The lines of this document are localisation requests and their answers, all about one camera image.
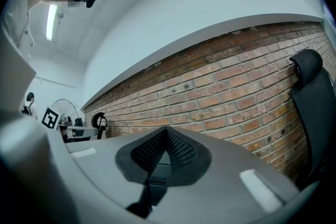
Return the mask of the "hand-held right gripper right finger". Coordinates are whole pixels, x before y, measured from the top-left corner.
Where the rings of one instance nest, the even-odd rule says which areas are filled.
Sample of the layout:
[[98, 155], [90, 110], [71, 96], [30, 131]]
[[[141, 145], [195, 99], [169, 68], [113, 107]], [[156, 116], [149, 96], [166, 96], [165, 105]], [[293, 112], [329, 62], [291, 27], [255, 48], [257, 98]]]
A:
[[189, 186], [169, 187], [148, 216], [152, 223], [251, 223], [299, 194], [284, 174], [244, 147], [185, 129], [212, 155], [207, 172]]

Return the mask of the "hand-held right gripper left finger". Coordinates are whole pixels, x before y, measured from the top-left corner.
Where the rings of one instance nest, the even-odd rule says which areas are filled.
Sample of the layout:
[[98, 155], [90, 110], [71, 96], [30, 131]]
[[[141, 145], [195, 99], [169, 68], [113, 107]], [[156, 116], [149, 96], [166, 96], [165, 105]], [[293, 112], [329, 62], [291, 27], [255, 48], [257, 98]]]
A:
[[166, 128], [67, 144], [84, 179], [80, 223], [152, 223], [166, 194]]

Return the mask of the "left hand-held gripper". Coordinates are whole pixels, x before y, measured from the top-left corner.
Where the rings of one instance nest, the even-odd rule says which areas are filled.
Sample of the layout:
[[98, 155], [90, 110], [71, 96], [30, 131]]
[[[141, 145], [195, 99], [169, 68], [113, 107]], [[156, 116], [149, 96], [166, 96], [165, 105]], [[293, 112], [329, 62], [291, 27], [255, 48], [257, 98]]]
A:
[[73, 125], [71, 118], [60, 114], [50, 107], [45, 109], [41, 123], [49, 128], [58, 131], [64, 142], [88, 141], [97, 136], [97, 129]]

